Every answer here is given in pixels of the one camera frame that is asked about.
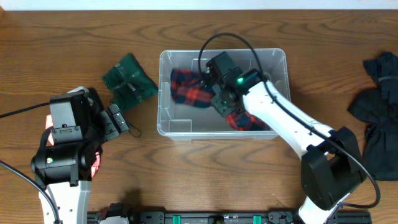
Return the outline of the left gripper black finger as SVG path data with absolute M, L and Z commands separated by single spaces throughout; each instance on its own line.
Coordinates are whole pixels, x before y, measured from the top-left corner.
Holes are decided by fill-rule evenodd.
M 103 110 L 99 115 L 104 127 L 103 142 L 108 142 L 117 138 L 119 136 L 119 131 L 117 130 L 109 113 L 106 110 Z
M 124 119 L 124 116 L 121 110 L 119 109 L 118 105 L 116 104 L 109 105 L 108 111 L 110 112 L 113 123 L 119 133 L 124 133 L 129 130 L 129 126 L 126 120 Z

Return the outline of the red plaid flannel shirt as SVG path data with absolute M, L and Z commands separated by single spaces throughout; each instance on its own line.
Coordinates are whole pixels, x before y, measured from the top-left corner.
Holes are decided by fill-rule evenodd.
M 196 108 L 211 107 L 210 100 L 215 91 L 206 86 L 200 72 L 174 68 L 170 74 L 170 94 L 174 102 Z M 266 131 L 269 126 L 245 110 L 232 112 L 225 117 L 231 128 L 237 131 Z

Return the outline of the dark green garment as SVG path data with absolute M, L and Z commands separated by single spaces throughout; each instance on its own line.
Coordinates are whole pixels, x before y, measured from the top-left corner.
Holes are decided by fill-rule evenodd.
M 159 92 L 132 53 L 125 55 L 102 80 L 114 96 L 111 102 L 121 111 L 130 110 Z

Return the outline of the black garment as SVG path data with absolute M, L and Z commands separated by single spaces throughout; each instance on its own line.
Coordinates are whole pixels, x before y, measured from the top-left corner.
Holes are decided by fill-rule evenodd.
M 363 161 L 368 172 L 381 181 L 397 180 L 397 104 L 382 99 L 377 89 L 357 95 L 347 111 L 367 124 Z

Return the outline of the dark navy garment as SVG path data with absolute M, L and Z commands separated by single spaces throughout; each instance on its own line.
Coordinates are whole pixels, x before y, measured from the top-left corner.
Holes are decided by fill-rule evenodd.
M 365 60 L 363 66 L 377 84 L 382 99 L 390 105 L 397 104 L 397 56 L 383 52 L 378 58 Z

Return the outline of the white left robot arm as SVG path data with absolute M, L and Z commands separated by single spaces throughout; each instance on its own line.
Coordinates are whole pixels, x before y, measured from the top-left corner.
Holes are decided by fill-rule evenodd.
M 105 108 L 94 88 L 79 86 L 49 101 L 52 124 L 32 158 L 45 223 L 87 223 L 94 164 L 102 145 L 129 130 L 115 104 Z

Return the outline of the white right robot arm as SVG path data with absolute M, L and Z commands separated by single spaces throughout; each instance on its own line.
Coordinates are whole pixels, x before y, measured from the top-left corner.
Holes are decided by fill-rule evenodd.
M 354 133 L 346 127 L 334 130 L 305 114 L 277 90 L 262 68 L 243 71 L 226 52 L 210 59 L 206 67 L 205 80 L 216 91 L 215 108 L 221 114 L 244 109 L 298 155 L 307 196 L 299 219 L 327 223 L 368 176 Z

